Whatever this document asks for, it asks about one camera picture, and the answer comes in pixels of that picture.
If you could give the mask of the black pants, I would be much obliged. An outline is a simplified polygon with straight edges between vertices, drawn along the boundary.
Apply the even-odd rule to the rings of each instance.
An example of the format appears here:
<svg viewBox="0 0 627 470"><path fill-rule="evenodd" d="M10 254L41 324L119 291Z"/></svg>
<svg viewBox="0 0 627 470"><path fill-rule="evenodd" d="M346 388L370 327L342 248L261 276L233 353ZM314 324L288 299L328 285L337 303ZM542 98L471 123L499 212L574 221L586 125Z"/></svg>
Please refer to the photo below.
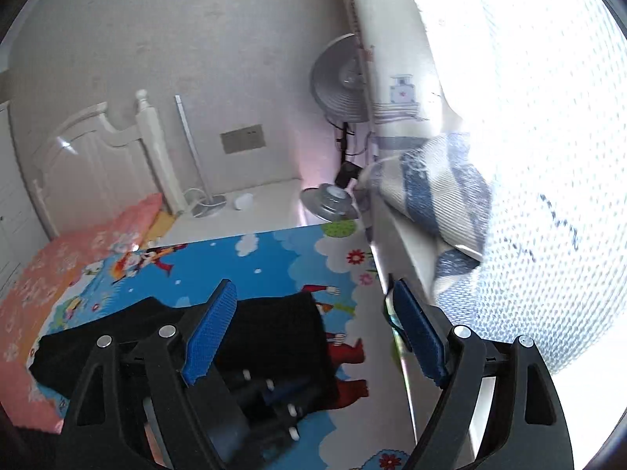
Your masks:
<svg viewBox="0 0 627 470"><path fill-rule="evenodd" d="M171 308L148 297L90 323L39 340L29 370L33 378L69 399L91 347L102 335L132 347L159 327L181 320L188 308ZM340 410L351 404L337 378L322 316L311 293L241 300L214 363L229 388L272 381L279 401L304 415Z"/></svg>

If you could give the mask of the blue cartoon bed sheet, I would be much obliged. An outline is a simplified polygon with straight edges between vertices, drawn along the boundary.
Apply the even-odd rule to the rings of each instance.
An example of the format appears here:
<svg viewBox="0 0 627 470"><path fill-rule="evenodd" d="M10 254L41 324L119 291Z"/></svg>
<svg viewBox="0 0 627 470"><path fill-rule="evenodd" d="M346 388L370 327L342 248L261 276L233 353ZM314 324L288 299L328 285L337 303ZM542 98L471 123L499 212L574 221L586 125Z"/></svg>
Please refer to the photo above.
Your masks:
<svg viewBox="0 0 627 470"><path fill-rule="evenodd" d="M413 436L353 223L86 266L29 368L60 469L402 469Z"/></svg>

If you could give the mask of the yellow pillow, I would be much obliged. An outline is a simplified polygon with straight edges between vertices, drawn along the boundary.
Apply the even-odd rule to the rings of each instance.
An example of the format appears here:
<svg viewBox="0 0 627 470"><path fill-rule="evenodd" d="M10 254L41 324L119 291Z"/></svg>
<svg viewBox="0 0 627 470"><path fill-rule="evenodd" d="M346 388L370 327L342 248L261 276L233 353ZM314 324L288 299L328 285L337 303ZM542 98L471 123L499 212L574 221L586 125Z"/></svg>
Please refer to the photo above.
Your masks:
<svg viewBox="0 0 627 470"><path fill-rule="evenodd" d="M167 235L167 233L170 231L175 221L175 215L172 215L165 210L160 210L149 230L147 231L145 237L143 238L140 244L140 248L146 249L151 247L157 247L160 243L160 240L163 239L164 236Z"/></svg>

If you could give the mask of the pink floral quilt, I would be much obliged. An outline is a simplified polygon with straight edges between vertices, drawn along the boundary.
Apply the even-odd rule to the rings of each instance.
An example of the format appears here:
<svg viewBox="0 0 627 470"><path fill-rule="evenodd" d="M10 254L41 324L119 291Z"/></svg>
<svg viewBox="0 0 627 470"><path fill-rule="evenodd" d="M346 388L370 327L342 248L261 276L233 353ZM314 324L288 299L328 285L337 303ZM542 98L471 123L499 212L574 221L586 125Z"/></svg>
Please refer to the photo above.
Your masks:
<svg viewBox="0 0 627 470"><path fill-rule="evenodd" d="M96 264L139 249L163 206L151 194L102 224L53 239L27 265L1 301L1 405L14 425L58 433L61 418L39 392L27 361L54 304Z"/></svg>

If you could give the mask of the white floor lamp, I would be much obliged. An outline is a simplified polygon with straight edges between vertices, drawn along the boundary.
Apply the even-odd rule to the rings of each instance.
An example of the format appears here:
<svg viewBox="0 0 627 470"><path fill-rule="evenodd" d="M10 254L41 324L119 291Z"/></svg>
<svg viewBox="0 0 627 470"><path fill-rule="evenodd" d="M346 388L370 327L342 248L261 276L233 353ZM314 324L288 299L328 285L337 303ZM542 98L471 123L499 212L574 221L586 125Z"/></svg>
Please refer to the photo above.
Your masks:
<svg viewBox="0 0 627 470"><path fill-rule="evenodd" d="M200 217L208 217L209 215L213 215L224 208L227 204L227 198L223 194L215 194L212 192L212 188L209 187L204 166L198 153L196 143L194 142L194 135L190 130L183 99L179 94L175 94L174 103L176 105L176 109L178 110L179 119L181 120L188 148L190 149L192 159L194 159L194 165L196 166L201 181L200 188L188 189L188 192L197 192L198 194L196 201L192 204L191 214L198 219Z"/></svg>

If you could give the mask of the white charger adapter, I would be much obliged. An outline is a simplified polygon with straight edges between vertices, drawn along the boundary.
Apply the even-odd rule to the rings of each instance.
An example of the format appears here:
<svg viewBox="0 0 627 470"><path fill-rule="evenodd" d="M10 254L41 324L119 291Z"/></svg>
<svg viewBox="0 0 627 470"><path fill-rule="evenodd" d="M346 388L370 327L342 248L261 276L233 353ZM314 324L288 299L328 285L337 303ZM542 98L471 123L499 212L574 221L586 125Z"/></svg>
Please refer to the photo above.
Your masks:
<svg viewBox="0 0 627 470"><path fill-rule="evenodd" d="M233 199L233 206L236 210L247 210L254 202L254 195L250 192L239 194Z"/></svg>

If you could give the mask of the white wardrobe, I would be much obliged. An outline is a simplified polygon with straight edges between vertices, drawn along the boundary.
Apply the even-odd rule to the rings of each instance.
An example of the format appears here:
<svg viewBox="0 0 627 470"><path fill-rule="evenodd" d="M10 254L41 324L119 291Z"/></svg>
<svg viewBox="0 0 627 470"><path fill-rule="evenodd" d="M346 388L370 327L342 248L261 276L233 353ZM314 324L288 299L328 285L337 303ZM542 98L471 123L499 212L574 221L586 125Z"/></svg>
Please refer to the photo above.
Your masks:
<svg viewBox="0 0 627 470"><path fill-rule="evenodd" d="M1 298L49 239L25 188L15 151L9 102L0 114Z"/></svg>

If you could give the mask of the white nightstand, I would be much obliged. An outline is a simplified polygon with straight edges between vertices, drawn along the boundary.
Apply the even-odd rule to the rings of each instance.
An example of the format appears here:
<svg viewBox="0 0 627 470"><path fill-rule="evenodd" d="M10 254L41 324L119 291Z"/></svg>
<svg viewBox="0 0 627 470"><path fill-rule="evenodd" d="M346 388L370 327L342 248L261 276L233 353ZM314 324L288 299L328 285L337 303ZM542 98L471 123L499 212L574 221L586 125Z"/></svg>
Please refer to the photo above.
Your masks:
<svg viewBox="0 0 627 470"><path fill-rule="evenodd" d="M191 213L180 215L159 245L307 226L314 219L302 206L302 190L303 181L290 179L227 193L227 204L213 215L199 219ZM254 195L254 202L247 210L238 211L233 206L233 199L245 192Z"/></svg>

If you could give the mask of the white bed headboard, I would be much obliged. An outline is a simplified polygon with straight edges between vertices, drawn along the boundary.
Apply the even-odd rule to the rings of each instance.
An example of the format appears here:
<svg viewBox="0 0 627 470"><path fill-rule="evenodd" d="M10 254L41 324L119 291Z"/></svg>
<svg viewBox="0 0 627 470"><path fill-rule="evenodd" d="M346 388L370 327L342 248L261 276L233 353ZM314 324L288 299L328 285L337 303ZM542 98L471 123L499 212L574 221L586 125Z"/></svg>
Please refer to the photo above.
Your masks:
<svg viewBox="0 0 627 470"><path fill-rule="evenodd" d="M135 122L124 130L109 122L102 102L69 117L42 149L32 184L55 238L114 219L154 193L172 214L188 209L158 112L146 90L135 100Z"/></svg>

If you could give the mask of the round grey heater fan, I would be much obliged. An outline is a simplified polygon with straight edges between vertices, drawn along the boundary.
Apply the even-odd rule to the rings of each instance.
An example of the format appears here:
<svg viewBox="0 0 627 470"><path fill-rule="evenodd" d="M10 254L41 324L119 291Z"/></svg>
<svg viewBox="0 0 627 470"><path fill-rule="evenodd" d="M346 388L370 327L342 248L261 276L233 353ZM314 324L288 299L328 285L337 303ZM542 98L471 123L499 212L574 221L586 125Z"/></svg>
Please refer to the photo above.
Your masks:
<svg viewBox="0 0 627 470"><path fill-rule="evenodd" d="M332 40L309 73L309 89L324 115L347 123L369 121L364 77L353 33Z"/></svg>

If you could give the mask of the blue white patterned curtain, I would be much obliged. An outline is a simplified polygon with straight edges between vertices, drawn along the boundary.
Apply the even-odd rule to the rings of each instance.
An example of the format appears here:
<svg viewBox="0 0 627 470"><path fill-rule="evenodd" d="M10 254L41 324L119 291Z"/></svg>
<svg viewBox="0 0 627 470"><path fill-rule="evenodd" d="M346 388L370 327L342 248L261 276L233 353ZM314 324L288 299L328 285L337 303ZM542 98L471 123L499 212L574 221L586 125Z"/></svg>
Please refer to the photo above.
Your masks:
<svg viewBox="0 0 627 470"><path fill-rule="evenodd" d="M626 326L626 0L350 0L382 201L455 325L559 371Z"/></svg>

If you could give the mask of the grey wall socket panel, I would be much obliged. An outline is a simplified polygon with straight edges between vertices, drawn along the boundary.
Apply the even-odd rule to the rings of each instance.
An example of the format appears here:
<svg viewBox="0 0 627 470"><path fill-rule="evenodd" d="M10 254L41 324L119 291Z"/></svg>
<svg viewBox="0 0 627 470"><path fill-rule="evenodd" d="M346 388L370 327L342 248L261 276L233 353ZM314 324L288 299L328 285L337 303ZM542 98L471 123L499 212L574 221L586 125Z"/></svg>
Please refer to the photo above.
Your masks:
<svg viewBox="0 0 627 470"><path fill-rule="evenodd" d="M266 146L263 127L260 124L229 130L220 135L222 148L227 155L258 150Z"/></svg>

